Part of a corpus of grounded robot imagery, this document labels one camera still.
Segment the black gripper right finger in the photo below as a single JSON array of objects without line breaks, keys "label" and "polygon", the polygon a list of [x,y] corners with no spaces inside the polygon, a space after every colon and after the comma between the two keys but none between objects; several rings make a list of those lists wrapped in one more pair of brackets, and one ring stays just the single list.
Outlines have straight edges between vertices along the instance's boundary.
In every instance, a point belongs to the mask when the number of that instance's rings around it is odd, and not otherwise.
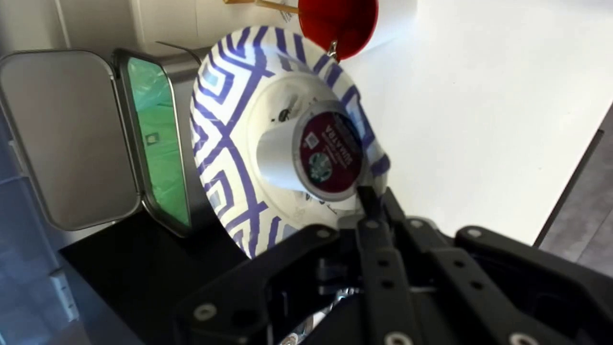
[{"label": "black gripper right finger", "polygon": [[476,343],[613,345],[613,280],[484,226],[455,238],[384,194],[407,278],[443,297]]}]

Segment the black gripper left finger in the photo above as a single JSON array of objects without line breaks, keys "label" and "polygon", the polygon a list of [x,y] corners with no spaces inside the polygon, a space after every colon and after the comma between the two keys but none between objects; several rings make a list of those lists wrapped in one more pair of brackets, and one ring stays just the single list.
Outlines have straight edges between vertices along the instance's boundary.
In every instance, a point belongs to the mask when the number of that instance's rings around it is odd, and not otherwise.
[{"label": "black gripper left finger", "polygon": [[357,244],[367,297],[371,345],[415,345],[409,284],[403,259],[394,246],[384,203],[373,188],[361,186],[365,219],[357,226]]}]

